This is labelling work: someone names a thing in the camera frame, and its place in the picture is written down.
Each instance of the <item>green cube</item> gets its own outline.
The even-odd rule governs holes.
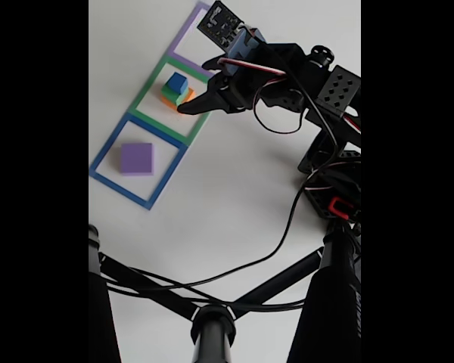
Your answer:
[[[179,95],[165,83],[165,85],[161,88],[161,94],[165,96],[167,100],[171,101],[176,106],[179,106],[183,100],[185,100],[185,97],[187,97],[188,87]]]

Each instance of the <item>stacked cubes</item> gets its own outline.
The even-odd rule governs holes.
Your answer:
[[[176,111],[176,108],[195,97],[193,89],[188,87],[185,76],[175,72],[161,89],[161,101]]]

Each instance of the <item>black cable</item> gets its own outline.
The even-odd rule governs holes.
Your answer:
[[[111,286],[108,286],[107,289],[109,291],[113,291],[113,292],[119,293],[121,295],[139,297],[142,299],[151,299],[151,296],[149,296],[149,295],[144,295],[141,293],[130,293],[129,291],[116,289]],[[238,309],[238,310],[249,310],[251,312],[285,312],[288,310],[302,309],[303,303],[304,303],[304,299],[298,300],[295,302],[286,303],[286,304],[256,305],[256,304],[243,304],[243,303],[239,303],[239,302],[230,302],[230,301],[222,301],[222,300],[211,301],[208,299],[195,299],[195,298],[190,298],[190,297],[182,297],[182,298],[187,301],[190,301],[192,303],[219,303],[222,305],[230,306],[230,307]]]
[[[281,56],[279,54],[277,54],[273,49],[271,49],[271,47],[269,47],[267,45],[266,42],[264,42],[263,40],[259,39],[258,36],[256,36],[255,34],[253,34],[250,29],[248,29],[246,26],[243,26],[249,33],[250,35],[260,44],[261,47],[265,48],[267,51],[269,51],[270,53],[273,53],[275,57],[278,58],[278,60],[281,62],[282,66],[284,67],[284,70],[286,72],[286,75],[289,76],[289,78],[291,78],[293,81],[296,82],[297,86],[299,87],[301,93],[303,94],[303,96],[305,97],[305,99],[307,99],[309,101],[309,103],[311,104],[311,106],[313,107],[314,111],[317,113],[319,119],[321,120],[323,126],[324,126],[324,129],[325,131],[328,133],[330,139],[331,139],[331,142],[333,143],[333,154],[330,156],[329,159],[327,159],[319,168],[318,170],[322,170],[324,169],[327,165],[331,164],[336,158],[337,158],[337,155],[338,155],[338,142],[336,141],[336,138],[335,136],[333,135],[333,132],[329,126],[329,124],[326,122],[325,118],[323,117],[323,115],[321,114],[319,108],[316,106],[316,104],[313,102],[312,98],[309,96],[308,92],[306,91],[306,89],[303,87],[303,85],[301,84],[300,80],[294,75],[293,71],[289,68],[289,66],[286,64],[286,62],[284,61],[284,59],[281,58]]]
[[[297,127],[297,129],[295,129],[295,130],[293,130],[293,131],[287,131],[287,132],[275,131],[275,130],[273,130],[273,129],[270,129],[270,128],[267,127],[266,125],[264,125],[264,123],[260,120],[259,116],[257,115],[257,101],[259,100],[261,91],[262,91],[262,90],[264,89],[264,87],[266,87],[267,85],[269,85],[269,84],[265,84],[265,85],[261,86],[261,87],[256,91],[256,94],[254,95],[252,110],[253,110],[253,112],[254,112],[254,117],[256,117],[257,122],[258,122],[264,129],[266,129],[267,131],[273,132],[273,133],[278,134],[278,135],[289,135],[289,134],[294,134],[295,132],[300,131],[300,130],[301,130],[301,127],[303,126],[303,115],[304,115],[304,111],[306,110],[305,107],[303,108],[303,110],[302,110],[301,113],[300,113],[300,123],[299,123],[299,126]]]
[[[245,265],[233,268],[232,270],[228,270],[226,272],[223,272],[220,275],[213,276],[212,278],[207,278],[205,280],[195,281],[195,282],[191,282],[191,283],[187,283],[187,284],[174,284],[174,285],[171,285],[171,286],[161,286],[161,287],[141,287],[141,286],[137,286],[137,287],[130,287],[130,288],[132,288],[133,290],[141,290],[141,291],[165,291],[165,290],[172,290],[172,289],[185,289],[186,287],[198,286],[198,285],[202,285],[202,284],[207,284],[207,283],[215,281],[215,280],[219,280],[220,278],[224,278],[225,276],[233,274],[234,272],[237,272],[237,271],[243,270],[245,268],[257,265],[257,264],[259,264],[261,262],[267,261],[268,259],[272,258],[279,251],[279,249],[282,247],[282,245],[285,242],[286,237],[288,236],[289,228],[290,228],[291,222],[293,220],[294,211],[296,210],[297,202],[300,199],[301,195],[303,194],[304,185],[306,184],[306,182],[308,180],[309,180],[309,178],[303,183],[303,185],[301,186],[300,190],[296,193],[296,197],[294,198],[294,202],[293,202],[293,204],[291,206],[291,211],[289,212],[289,218],[288,218],[288,223],[286,224],[285,232],[282,235],[281,241],[279,242],[278,246],[269,255],[263,257],[262,259],[258,259],[256,261],[252,261],[252,262],[246,263]]]
[[[160,275],[156,275],[156,274],[153,274],[151,272],[148,272],[148,271],[143,271],[139,268],[134,268],[134,267],[131,267],[132,270],[138,272],[140,275],[145,275],[145,276],[150,276],[151,278],[157,278],[158,280],[163,280],[165,282],[168,282],[169,284],[172,284],[172,285],[182,285],[182,283],[178,282],[178,281],[175,281],[175,280],[172,280],[172,279],[169,279],[169,278],[164,278],[163,276],[160,276]],[[203,293],[202,291],[199,291],[197,289],[194,289],[193,287],[188,287],[188,286],[185,286],[184,287],[186,290],[188,291],[191,291],[192,293],[196,293],[197,295],[200,295],[200,296],[203,296],[203,297],[206,297],[208,299],[211,299],[211,300],[218,300],[216,299],[215,297],[209,295],[208,293]]]

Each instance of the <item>tripod leg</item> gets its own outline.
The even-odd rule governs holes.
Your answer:
[[[288,363],[361,361],[362,287],[353,270],[353,245],[342,224],[335,224],[323,240],[322,262],[311,280]]]
[[[106,283],[101,279],[97,230],[89,225],[88,363],[120,363]]]

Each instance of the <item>blue cube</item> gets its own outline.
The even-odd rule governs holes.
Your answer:
[[[166,83],[168,87],[175,93],[181,95],[188,87],[187,77],[182,76],[181,74],[174,72]]]

